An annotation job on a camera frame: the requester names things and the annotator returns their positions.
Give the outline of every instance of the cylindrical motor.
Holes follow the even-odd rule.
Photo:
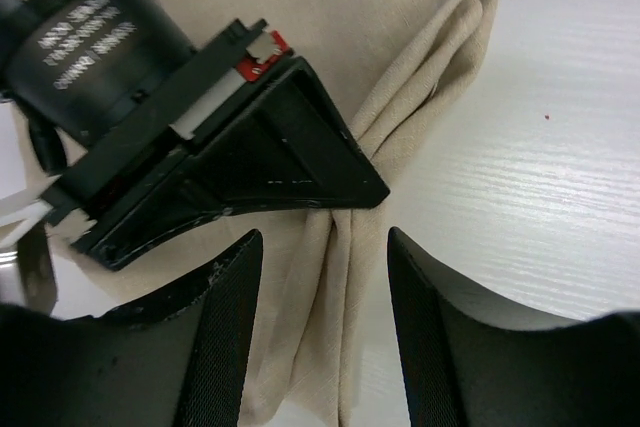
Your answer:
[[[153,0],[0,0],[2,87],[86,148],[193,52]]]

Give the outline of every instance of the white table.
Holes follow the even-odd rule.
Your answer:
[[[6,195],[24,182],[0,116]],[[640,0],[501,0],[480,76],[396,186],[393,221],[525,304],[581,319],[640,309],[639,130]],[[64,267],[58,315],[113,305]],[[409,425],[380,267],[355,427]],[[270,424],[316,425],[290,405]]]

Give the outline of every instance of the red marking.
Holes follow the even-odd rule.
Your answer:
[[[113,181],[108,184],[101,193],[98,194],[97,198],[93,201],[94,209],[98,212],[102,213],[106,210],[113,202],[118,200],[126,191],[126,183],[125,179],[122,177],[116,177]]]
[[[287,52],[291,50],[291,47],[285,42],[282,36],[276,32],[270,32],[271,37],[275,41],[278,49],[280,49],[279,54],[272,55],[269,60],[267,60],[264,64],[258,64],[254,58],[247,55],[238,65],[236,65],[236,70],[242,77],[245,78],[247,82],[255,82],[262,75],[267,72],[273,64],[278,62],[280,58],[285,55]]]

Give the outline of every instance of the beige cloth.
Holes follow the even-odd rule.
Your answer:
[[[159,2],[197,45],[236,17],[247,24],[266,18],[317,70],[362,149],[393,188],[431,121],[475,77],[497,0]],[[18,123],[32,183],[41,174]],[[77,147],[70,148],[79,155]],[[384,205],[371,211],[261,213],[200,227],[118,274],[84,258],[76,261],[124,302],[260,229],[264,272],[240,425],[267,422],[289,395],[327,425],[345,427],[359,361],[353,358],[356,322],[371,269],[380,265],[387,227]]]

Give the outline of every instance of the black plastic part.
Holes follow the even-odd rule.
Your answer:
[[[235,427],[262,238],[99,319],[0,306],[0,425]]]
[[[45,174],[60,175],[66,170],[67,153],[53,124],[44,119],[29,120],[29,139]]]
[[[413,427],[640,425],[640,313],[580,323],[510,301],[389,235]]]
[[[221,216],[380,204],[389,189],[313,69],[291,52],[241,83],[193,138],[170,127],[235,72],[265,27],[232,23],[153,92],[42,195],[54,207],[47,222],[84,210],[97,223],[73,247],[119,270]]]
[[[193,55],[153,0],[0,0],[2,80],[91,147]]]

